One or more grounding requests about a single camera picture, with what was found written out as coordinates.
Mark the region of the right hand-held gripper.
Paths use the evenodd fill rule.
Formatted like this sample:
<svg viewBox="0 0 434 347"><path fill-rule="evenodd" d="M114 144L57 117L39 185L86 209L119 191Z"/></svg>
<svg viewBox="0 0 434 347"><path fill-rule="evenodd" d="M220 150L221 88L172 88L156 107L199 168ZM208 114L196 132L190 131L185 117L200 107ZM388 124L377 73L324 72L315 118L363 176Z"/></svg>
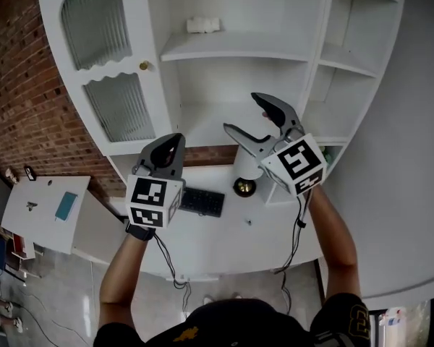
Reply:
<svg viewBox="0 0 434 347"><path fill-rule="evenodd" d="M251 93L251 97L279 128L280 135L299 126L299 117L288 103L265 93ZM290 143L279 143L278 149L267 156L276 143L275 137L258 139L233 124L224 123L223 128L252 157L265 157L259 166L291 196L298 197L324 182L327 162L310 133Z"/></svg>

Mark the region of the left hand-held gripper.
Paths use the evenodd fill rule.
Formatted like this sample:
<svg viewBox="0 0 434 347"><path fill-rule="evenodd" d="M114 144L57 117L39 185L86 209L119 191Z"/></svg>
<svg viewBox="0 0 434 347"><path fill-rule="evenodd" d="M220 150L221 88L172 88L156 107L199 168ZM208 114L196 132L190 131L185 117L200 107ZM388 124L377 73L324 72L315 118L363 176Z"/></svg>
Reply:
<svg viewBox="0 0 434 347"><path fill-rule="evenodd" d="M169 226L185 188L185 143L184 135L175 133L159 137L142 149L138 166L127 178L125 205L132 225L155 229Z"/></svg>

